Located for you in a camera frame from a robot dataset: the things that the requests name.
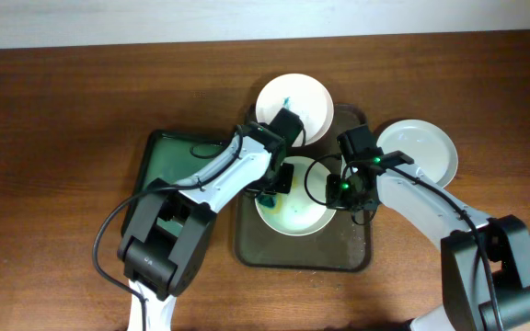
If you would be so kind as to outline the green and yellow sponge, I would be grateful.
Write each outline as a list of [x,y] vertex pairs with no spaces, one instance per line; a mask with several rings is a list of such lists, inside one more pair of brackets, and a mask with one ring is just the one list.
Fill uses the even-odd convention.
[[278,197],[276,194],[260,193],[255,202],[257,208],[262,212],[277,213],[279,211]]

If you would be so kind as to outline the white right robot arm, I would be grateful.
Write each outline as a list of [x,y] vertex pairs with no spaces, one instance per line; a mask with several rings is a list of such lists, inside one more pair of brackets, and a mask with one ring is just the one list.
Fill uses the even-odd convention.
[[327,179],[331,209],[396,211],[441,257],[442,303],[402,330],[510,330],[530,322],[530,233],[514,215],[467,206],[414,163],[375,158]]

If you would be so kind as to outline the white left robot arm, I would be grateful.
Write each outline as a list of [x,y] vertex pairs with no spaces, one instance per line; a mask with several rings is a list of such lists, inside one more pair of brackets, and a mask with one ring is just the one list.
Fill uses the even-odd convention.
[[173,184],[157,178],[129,198],[135,208],[117,256],[142,314],[133,330],[170,328],[175,301],[202,265],[218,212],[248,187],[272,191],[302,131],[255,122],[239,126],[202,169]]

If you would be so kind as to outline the dark brown tray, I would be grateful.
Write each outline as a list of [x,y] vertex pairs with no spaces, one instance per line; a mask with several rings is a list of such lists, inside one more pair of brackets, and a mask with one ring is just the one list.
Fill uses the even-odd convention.
[[[365,122],[363,111],[356,106],[337,104],[330,129],[323,138],[293,149],[288,157],[304,156],[315,161],[323,155],[336,154],[340,151],[337,136]],[[327,176],[340,172],[340,160],[313,162],[305,173],[306,194],[314,202],[323,201]],[[236,204],[236,257],[249,267],[358,272],[371,261],[372,218],[369,211],[356,216],[336,211],[323,229],[310,235],[289,236],[272,230],[259,217],[253,195],[245,193]]]

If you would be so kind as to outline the green tray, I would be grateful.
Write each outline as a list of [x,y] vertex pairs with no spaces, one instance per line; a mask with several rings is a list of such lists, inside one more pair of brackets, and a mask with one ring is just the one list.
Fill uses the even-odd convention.
[[210,159],[193,156],[218,154],[224,142],[207,136],[175,131],[156,130],[147,140],[133,193],[145,189],[156,178],[168,184],[189,177],[206,166]]

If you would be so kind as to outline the white plate with blue stain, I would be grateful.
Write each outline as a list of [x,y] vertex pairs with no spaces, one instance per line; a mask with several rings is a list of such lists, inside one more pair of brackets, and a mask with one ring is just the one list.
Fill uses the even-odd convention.
[[281,108],[299,116],[305,126],[305,146],[319,141],[329,130],[334,103],[328,90],[306,74],[283,74],[259,92],[256,119],[270,124]]

